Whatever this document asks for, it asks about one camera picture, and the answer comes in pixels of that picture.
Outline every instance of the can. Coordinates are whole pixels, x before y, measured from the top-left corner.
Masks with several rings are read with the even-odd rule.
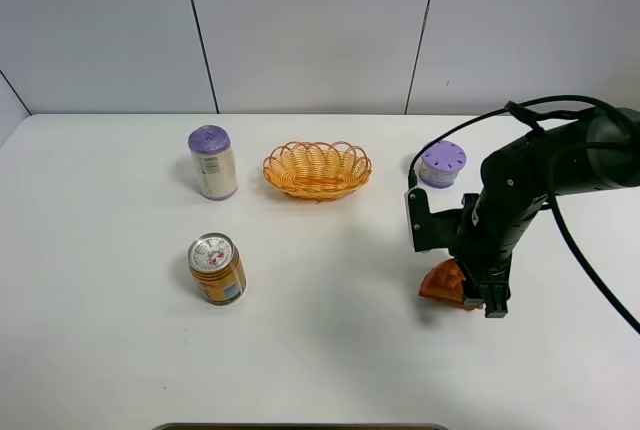
[[[447,188],[466,163],[467,154],[459,145],[440,140],[422,154],[418,175],[430,187]]]
[[[202,194],[211,200],[225,200],[236,193],[236,164],[229,134],[221,127],[204,125],[189,135],[188,144]]]
[[[189,247],[189,270],[202,296],[214,305],[227,305],[244,293],[247,278],[238,249],[222,233],[207,233]]]

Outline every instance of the purple lid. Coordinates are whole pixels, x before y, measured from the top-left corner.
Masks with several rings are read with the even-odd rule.
[[[467,163],[467,154],[455,143],[440,140],[422,154],[422,162],[440,172],[459,172]]]
[[[204,125],[189,135],[189,149],[202,155],[215,155],[230,146],[229,134],[215,125]]]

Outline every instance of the small purple container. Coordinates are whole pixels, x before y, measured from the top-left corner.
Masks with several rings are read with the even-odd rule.
[[[448,140],[440,140],[422,154],[420,179],[434,188],[453,185],[458,172],[467,163],[467,154],[461,147]]]
[[[233,195],[238,182],[229,134],[223,128],[205,125],[189,135],[188,143],[202,194],[211,200]]]

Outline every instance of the white table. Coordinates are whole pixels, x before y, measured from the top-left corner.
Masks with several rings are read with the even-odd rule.
[[[516,248],[513,297],[486,320],[417,297],[447,258],[414,254],[411,155],[466,117],[74,115],[25,120],[0,149],[2,428],[150,430],[167,422],[422,422],[450,429],[637,428],[640,337],[574,261],[551,215]],[[190,131],[232,138],[240,188],[199,195]],[[482,188],[479,165],[524,133],[494,118],[433,210]],[[369,183],[332,203],[271,189],[290,140],[348,140]],[[640,189],[562,198],[588,258],[640,315]],[[248,288],[205,303],[199,235],[240,249]]]

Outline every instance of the wicker basket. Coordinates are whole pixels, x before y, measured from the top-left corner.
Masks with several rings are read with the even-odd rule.
[[[292,197],[336,200],[367,183],[371,160],[347,142],[289,142],[265,158],[262,173]]]

